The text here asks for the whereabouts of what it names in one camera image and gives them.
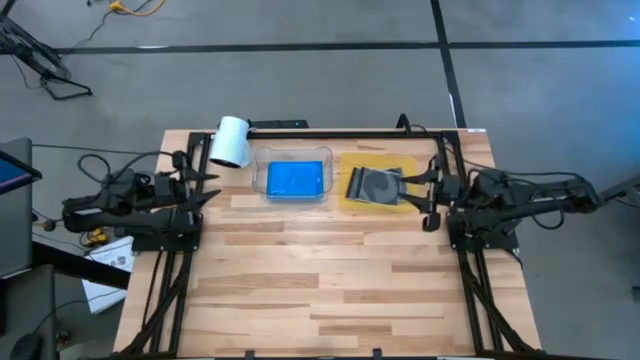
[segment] gray floor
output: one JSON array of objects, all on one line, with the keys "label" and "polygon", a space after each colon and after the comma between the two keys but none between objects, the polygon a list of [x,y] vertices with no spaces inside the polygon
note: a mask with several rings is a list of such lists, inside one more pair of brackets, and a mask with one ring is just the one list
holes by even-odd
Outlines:
[{"label": "gray floor", "polygon": [[[441,3],[450,41],[640,39],[640,5],[632,0]],[[89,8],[75,0],[18,0],[10,16],[50,45],[71,46],[100,22],[105,6],[104,0]],[[427,0],[182,0],[168,1],[149,18],[110,16],[90,46],[436,38]],[[457,50],[453,60],[467,124],[488,129],[501,168],[577,171],[600,189],[638,171],[640,49]],[[380,127],[406,112],[425,126],[453,125],[437,50],[71,55],[65,61],[96,96],[53,102],[42,90],[24,89],[11,59],[0,56],[0,141],[28,136],[38,143],[153,150],[167,128],[211,128],[227,114]],[[96,190],[75,168],[81,155],[35,150],[34,164],[45,177],[35,185],[36,208],[55,216],[62,199]],[[115,167],[129,157],[108,159]],[[153,167],[147,159],[138,168]],[[640,284],[638,215],[614,204],[569,216],[557,231],[531,222],[519,229],[536,324],[549,352],[639,357],[640,306],[630,295],[631,284]],[[64,231],[53,236],[76,241]],[[58,302],[83,297],[77,280],[57,281]],[[107,354],[119,310],[97,317],[87,315],[86,305],[64,310],[76,345],[62,359]]]}]

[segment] wooden tabletop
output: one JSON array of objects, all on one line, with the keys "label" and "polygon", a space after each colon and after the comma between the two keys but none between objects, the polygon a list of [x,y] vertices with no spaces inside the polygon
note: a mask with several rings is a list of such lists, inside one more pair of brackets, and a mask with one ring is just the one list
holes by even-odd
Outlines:
[{"label": "wooden tabletop", "polygon": [[[162,150],[185,150],[189,132],[167,131]],[[460,137],[466,159],[493,165],[486,133],[460,130]],[[251,146],[254,151],[328,146],[335,182],[344,181],[339,166],[344,153],[410,155],[420,169],[436,153],[427,139],[252,140]],[[159,158],[158,170],[171,170],[168,157]],[[206,225],[193,258],[179,356],[242,356],[251,349],[257,356],[370,356],[373,348],[385,355],[474,353],[446,226],[422,232],[417,211],[341,212],[339,186],[319,205],[274,205],[251,189],[251,167],[209,164],[208,172],[220,178],[209,181],[205,191],[222,193],[203,209]],[[520,265],[501,250],[485,254],[496,305],[526,342],[539,347]],[[114,351],[140,330],[156,256],[136,258]],[[486,316],[479,309],[490,349]],[[161,349],[168,348],[172,319],[170,309]]]}]

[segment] yellow tray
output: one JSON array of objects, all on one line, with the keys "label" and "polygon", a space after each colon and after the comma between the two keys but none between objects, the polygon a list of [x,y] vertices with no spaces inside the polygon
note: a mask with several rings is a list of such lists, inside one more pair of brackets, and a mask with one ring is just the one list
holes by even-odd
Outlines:
[{"label": "yellow tray", "polygon": [[[374,155],[363,153],[345,153],[340,157],[340,194],[338,204],[340,210],[348,212],[393,212],[407,213],[416,208],[406,201],[398,205],[364,203],[347,199],[347,188],[353,168],[366,167],[374,170],[401,168],[403,176],[418,175],[418,164],[414,158],[405,155]],[[420,186],[407,184],[409,194],[418,194]]]}]

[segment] yellow cable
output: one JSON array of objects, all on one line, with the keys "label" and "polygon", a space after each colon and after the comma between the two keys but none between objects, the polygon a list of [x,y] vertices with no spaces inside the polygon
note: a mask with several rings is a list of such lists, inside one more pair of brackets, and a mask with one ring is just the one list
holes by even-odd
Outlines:
[{"label": "yellow cable", "polygon": [[129,9],[128,7],[122,5],[122,2],[120,2],[119,0],[109,4],[109,8],[111,8],[112,11],[121,10],[133,16],[149,16],[158,11],[162,7],[162,5],[164,5],[165,1],[166,0],[160,0],[160,2],[153,9],[143,13],[135,12]]}]

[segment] monitor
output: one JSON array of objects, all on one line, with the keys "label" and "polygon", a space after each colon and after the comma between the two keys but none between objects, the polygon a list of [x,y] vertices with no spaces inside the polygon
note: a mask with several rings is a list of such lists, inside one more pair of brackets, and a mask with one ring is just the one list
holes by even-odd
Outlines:
[{"label": "monitor", "polygon": [[42,179],[42,174],[0,150],[0,195]]}]

